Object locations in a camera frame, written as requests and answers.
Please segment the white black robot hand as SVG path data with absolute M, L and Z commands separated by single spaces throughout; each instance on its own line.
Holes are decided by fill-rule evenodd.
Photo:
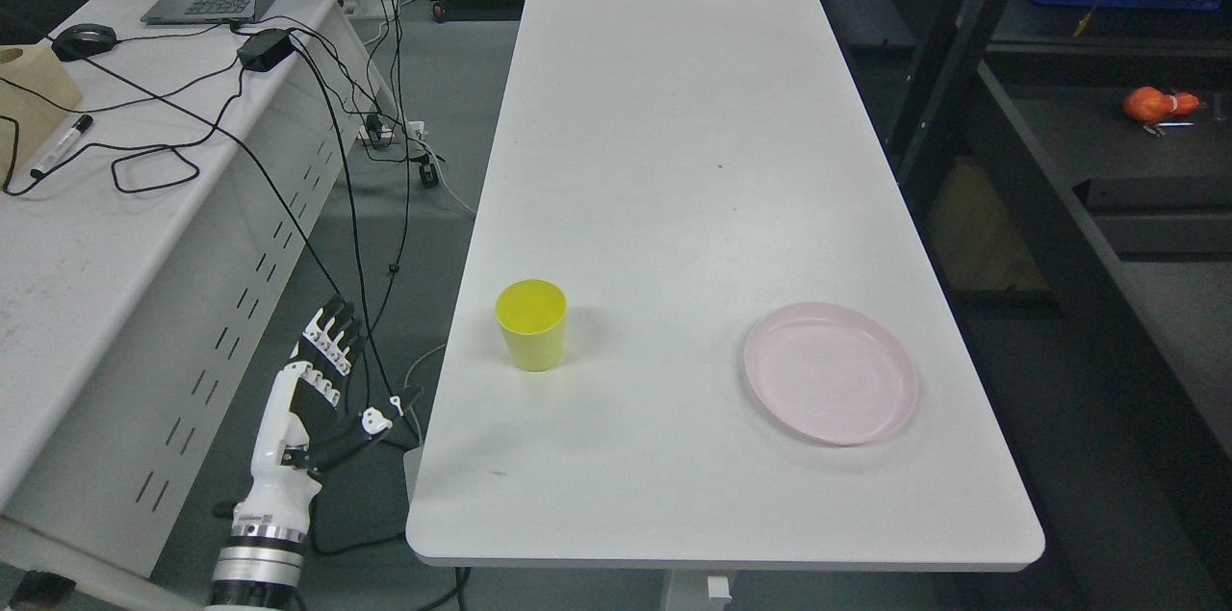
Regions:
M 302 541 L 326 471 L 411 418 L 413 389 L 344 410 L 342 386 L 365 342 L 361 326 L 354 306 L 333 294 L 296 335 L 269 390 L 250 461 L 253 485 L 234 509 L 234 536 Z

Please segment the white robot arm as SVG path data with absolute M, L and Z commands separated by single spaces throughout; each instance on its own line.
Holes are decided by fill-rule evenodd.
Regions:
M 306 532 L 270 516 L 238 516 L 221 549 L 207 610 L 290 610 L 301 580 Z

